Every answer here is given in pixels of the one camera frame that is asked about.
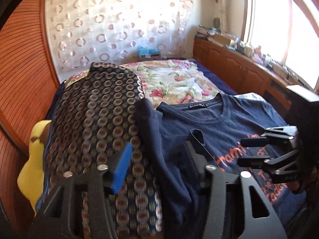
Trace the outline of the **person's right hand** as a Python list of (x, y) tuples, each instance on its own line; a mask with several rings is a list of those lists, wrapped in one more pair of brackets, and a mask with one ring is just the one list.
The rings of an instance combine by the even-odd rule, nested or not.
[(302, 181), (293, 181), (286, 183), (286, 186), (294, 193), (302, 193), (310, 190), (313, 186), (318, 183), (318, 169), (313, 168), (312, 172), (305, 177)]

